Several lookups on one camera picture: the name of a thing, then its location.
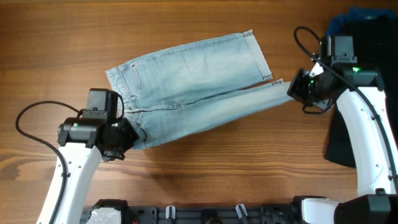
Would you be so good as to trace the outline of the light blue denim shorts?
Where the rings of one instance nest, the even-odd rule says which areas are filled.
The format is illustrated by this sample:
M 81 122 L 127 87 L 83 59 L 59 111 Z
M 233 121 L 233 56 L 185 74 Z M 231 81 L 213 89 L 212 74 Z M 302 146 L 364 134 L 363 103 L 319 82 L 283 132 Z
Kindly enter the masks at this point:
M 178 45 L 106 72 L 119 109 L 138 135 L 135 149 L 165 144 L 290 100 L 253 31 Z

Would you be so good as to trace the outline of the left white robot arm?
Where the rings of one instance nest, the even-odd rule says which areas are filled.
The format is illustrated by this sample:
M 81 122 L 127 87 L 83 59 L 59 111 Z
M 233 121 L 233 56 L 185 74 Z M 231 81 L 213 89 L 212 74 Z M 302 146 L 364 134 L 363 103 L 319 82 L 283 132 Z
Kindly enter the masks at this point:
M 120 94 L 92 88 L 85 109 L 58 128 L 57 166 L 38 223 L 78 223 L 101 161 L 123 160 L 138 135 L 118 114 Z

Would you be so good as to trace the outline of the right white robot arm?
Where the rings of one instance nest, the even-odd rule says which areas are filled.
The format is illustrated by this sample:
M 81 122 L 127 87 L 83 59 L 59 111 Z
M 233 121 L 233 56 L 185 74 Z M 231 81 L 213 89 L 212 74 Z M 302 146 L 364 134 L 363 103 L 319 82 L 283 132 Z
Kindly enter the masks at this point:
M 297 200 L 302 223 L 397 223 L 397 147 L 386 113 L 380 71 L 359 65 L 353 39 L 319 39 L 312 71 L 299 70 L 287 94 L 304 107 L 333 105 L 343 117 L 357 170 L 358 197 L 334 202 L 325 197 Z

